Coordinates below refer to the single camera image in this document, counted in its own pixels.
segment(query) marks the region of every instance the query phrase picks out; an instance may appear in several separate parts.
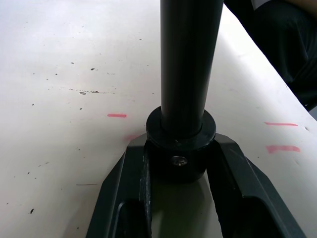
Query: cylindrical post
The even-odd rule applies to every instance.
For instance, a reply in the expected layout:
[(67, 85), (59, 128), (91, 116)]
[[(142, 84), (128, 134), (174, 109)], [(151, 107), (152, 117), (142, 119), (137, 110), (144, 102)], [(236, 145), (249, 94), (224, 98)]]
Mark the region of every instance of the cylindrical post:
[(202, 127), (223, 0), (161, 0), (161, 125), (175, 138)]

